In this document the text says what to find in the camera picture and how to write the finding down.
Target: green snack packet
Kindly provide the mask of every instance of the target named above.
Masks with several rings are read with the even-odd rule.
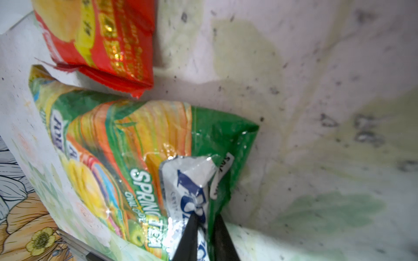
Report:
[[[256,124],[183,102],[68,86],[40,65],[29,88],[69,181],[102,223],[170,260],[194,212],[198,260],[213,260],[214,218],[231,198]]]

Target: cartoon illustration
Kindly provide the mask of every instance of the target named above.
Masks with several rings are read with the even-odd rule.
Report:
[[[0,261],[70,261],[58,226],[0,137]]]

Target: dirt speck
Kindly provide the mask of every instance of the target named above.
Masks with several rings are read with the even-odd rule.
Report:
[[[320,121],[322,127],[337,127],[339,125],[336,120],[326,115],[325,113],[321,113]]]
[[[354,117],[354,128],[361,130],[370,130],[376,127],[378,119],[372,115],[357,114]]]
[[[181,14],[181,20],[182,20],[183,22],[187,23],[187,14],[186,14],[185,12],[183,12],[183,13]]]
[[[398,169],[403,172],[418,171],[418,161],[416,160],[404,160],[398,165]]]
[[[384,49],[383,49],[383,52],[384,53],[387,53],[388,51],[390,51],[390,50],[392,50],[393,49],[393,47],[392,46],[386,46]]]
[[[376,248],[376,251],[381,253],[381,254],[386,254],[386,251],[384,249],[381,249],[381,248]]]
[[[377,18],[377,15],[370,11],[365,11],[362,9],[356,9],[354,11],[354,15],[356,16],[356,20],[360,25],[365,23],[370,23]]]
[[[354,137],[356,142],[369,143],[373,147],[378,148],[385,143],[385,139],[382,135],[376,134],[371,131],[360,131]]]
[[[274,95],[277,95],[280,92],[279,92],[279,90],[277,90],[277,87],[276,86],[273,86],[273,87],[270,87],[270,93],[271,94],[274,94]]]
[[[361,78],[360,75],[354,75],[354,76],[350,77],[350,80],[351,81],[358,81],[358,80],[360,80],[360,78]]]

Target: stained white surface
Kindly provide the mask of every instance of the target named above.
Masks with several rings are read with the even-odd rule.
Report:
[[[176,3],[170,28],[159,17],[162,55],[155,88],[143,99],[186,101],[260,124],[223,213],[235,224],[228,229],[242,260],[416,260],[418,111],[405,96],[416,97],[418,86],[418,2]],[[187,25],[179,19],[185,10]],[[247,41],[242,46],[258,50],[230,48],[233,39],[223,34],[235,32],[225,23],[230,20],[264,38],[245,45],[245,34],[236,34]],[[280,67],[260,71],[257,58],[270,44]],[[34,17],[1,36],[0,48],[0,135],[10,141],[18,129],[47,141],[27,87],[31,64],[51,62]],[[222,57],[239,63],[224,61],[231,66],[220,70],[215,62],[222,65]],[[106,90],[83,75],[50,71],[64,83]],[[367,131],[384,135],[385,145],[355,141],[360,113],[379,120]],[[56,159],[43,153],[51,145],[37,149],[40,159]]]

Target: black tongs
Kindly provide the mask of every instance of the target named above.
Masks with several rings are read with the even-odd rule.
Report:
[[[172,261],[197,261],[198,216],[193,213],[178,244]],[[216,216],[212,236],[215,261],[240,261],[221,215]]]

